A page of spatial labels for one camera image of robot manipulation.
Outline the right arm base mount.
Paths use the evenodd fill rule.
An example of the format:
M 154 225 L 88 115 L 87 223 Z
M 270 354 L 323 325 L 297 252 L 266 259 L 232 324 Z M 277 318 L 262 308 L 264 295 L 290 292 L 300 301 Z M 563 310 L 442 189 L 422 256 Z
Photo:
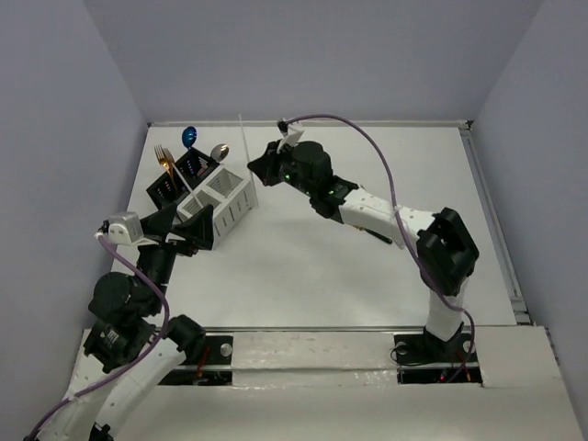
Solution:
M 470 333 L 461 334 L 448 351 L 429 349 L 423 334 L 395 334 L 390 358 L 401 385 L 483 383 Z

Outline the blue metallic spoon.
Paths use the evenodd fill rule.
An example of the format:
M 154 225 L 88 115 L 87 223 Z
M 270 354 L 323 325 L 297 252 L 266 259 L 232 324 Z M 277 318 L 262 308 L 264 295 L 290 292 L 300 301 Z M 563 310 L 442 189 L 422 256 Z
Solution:
M 181 135 L 181 141 L 182 141 L 183 146 L 187 150 L 190 150 L 194 147 L 194 145 L 197 142 L 197 139 L 198 139 L 198 130 L 196 127 L 188 126 L 188 127 L 184 128 L 182 135 Z

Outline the copper fork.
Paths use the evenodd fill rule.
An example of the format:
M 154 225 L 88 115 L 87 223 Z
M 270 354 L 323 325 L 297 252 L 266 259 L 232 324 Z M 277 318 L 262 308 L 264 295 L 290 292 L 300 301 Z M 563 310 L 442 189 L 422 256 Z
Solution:
M 177 198 L 180 195 L 180 192 L 179 192 L 177 184 L 175 182 L 175 174 L 174 174 L 175 160 L 172 158 L 171 153 L 169 153 L 169 151 L 166 148 L 163 148 L 162 152 L 163 152 L 163 157 L 164 157 L 164 168 L 166 169 L 167 174 L 169 174 L 169 176 L 170 176 L 170 180 L 172 182 L 172 186 L 175 191 L 175 198 Z

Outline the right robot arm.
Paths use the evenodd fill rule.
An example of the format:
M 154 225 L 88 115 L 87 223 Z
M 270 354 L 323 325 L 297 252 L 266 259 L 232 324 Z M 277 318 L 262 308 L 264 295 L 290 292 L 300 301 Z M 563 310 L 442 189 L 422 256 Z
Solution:
M 463 329 L 465 287 L 480 252 L 455 210 L 410 209 L 379 198 L 336 175 L 330 155 L 315 141 L 294 146 L 272 141 L 247 167 L 265 187 L 286 184 L 297 189 L 325 219 L 406 249 L 430 290 L 424 352 L 443 360 L 456 350 Z

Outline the gold fork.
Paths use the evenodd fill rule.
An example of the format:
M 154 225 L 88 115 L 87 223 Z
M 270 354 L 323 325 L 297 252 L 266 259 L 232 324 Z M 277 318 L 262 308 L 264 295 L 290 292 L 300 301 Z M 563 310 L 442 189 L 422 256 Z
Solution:
M 155 145 L 153 147 L 153 149 L 154 149 L 154 153 L 155 153 L 155 156 L 157 158 L 158 163 L 162 167 L 164 167 L 164 157 L 163 157 L 163 152 L 162 152 L 162 149 L 163 149 L 162 145 L 161 144 L 157 144 L 157 145 Z

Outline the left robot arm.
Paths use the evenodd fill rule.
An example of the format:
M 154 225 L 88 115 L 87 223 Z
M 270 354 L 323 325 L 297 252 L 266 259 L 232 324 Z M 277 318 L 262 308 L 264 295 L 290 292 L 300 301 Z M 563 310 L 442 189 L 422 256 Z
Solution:
M 29 440 L 114 440 L 141 402 L 183 362 L 206 355 L 206 332 L 172 316 L 165 296 L 175 260 L 213 247 L 213 207 L 177 221 L 171 203 L 141 218 L 121 212 L 96 239 L 127 273 L 96 282 L 88 309 L 95 318 L 62 400 L 31 429 Z

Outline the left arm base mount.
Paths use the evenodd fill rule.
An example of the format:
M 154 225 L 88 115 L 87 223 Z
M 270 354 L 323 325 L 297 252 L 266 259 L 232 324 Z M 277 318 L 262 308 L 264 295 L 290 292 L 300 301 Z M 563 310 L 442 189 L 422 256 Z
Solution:
M 189 358 L 170 371 L 161 386 L 231 386 L 232 334 L 208 334 L 199 358 Z

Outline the clear chopstick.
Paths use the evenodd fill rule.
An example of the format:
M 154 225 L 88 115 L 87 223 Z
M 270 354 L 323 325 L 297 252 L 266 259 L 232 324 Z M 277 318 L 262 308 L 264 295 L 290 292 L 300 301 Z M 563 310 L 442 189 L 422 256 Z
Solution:
M 171 159 L 168 160 L 168 163 L 173 167 L 173 169 L 175 170 L 176 174 L 179 176 L 180 180 L 183 182 L 184 186 L 186 187 L 186 189 L 189 191 L 189 193 L 191 194 L 192 198 L 201 206 L 204 207 L 205 204 L 203 202 L 200 201 L 200 199 L 198 198 L 198 195 L 196 193 L 196 191 L 192 188 L 192 186 L 188 183 L 187 179 L 184 177 L 184 175 L 182 174 L 182 172 L 180 171 L 179 167 L 175 164 L 174 161 L 172 161 Z
M 247 168 L 247 172 L 249 173 L 249 176 L 250 176 L 250 180 L 251 180 L 251 184 L 252 184 L 252 189 L 253 189 L 253 193 L 254 193 L 254 207 L 258 209 L 259 208 L 259 199 L 258 199 L 258 196 L 257 196 L 256 187 L 255 187 L 254 174 L 248 168 L 248 164 L 251 162 L 251 156 L 250 156 L 250 150 L 249 150 L 249 146 L 248 146 L 248 142 L 247 142 L 247 138 L 246 138 L 246 132 L 245 132 L 245 128 L 244 128 L 244 124 L 243 124 L 243 118 L 242 118 L 242 114 L 241 113 L 238 114 L 238 119 L 239 119 L 239 124 L 240 124 L 240 130 L 241 130 L 241 134 L 242 134 L 242 139 L 243 139 L 243 147 L 244 147 L 244 154 L 245 154 L 245 165 L 246 165 L 246 168 Z

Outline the silver spoon pink handle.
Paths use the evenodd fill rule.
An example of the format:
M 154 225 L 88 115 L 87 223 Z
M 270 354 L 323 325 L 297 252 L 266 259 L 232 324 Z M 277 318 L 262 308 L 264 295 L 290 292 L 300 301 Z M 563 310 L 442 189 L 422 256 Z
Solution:
M 226 143 L 220 143 L 214 146 L 209 155 L 201 154 L 198 158 L 200 168 L 198 169 L 198 176 L 203 176 L 209 170 L 216 168 L 228 156 L 230 146 Z

